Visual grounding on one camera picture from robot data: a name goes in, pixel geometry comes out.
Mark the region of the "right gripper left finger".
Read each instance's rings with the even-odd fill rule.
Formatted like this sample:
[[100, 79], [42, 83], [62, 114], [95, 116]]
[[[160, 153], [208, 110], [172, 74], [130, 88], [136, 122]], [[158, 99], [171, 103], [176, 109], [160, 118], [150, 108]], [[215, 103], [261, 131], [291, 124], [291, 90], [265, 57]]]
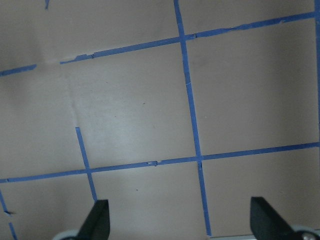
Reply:
[[109, 201], [97, 200], [81, 226], [77, 240], [107, 240], [111, 232]]

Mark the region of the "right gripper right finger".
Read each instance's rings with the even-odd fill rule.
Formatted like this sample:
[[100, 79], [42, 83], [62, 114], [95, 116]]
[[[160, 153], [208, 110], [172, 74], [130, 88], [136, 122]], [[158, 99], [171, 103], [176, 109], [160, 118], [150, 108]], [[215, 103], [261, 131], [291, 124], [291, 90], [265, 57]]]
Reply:
[[263, 198], [250, 199], [250, 229], [257, 240], [299, 240], [291, 226]]

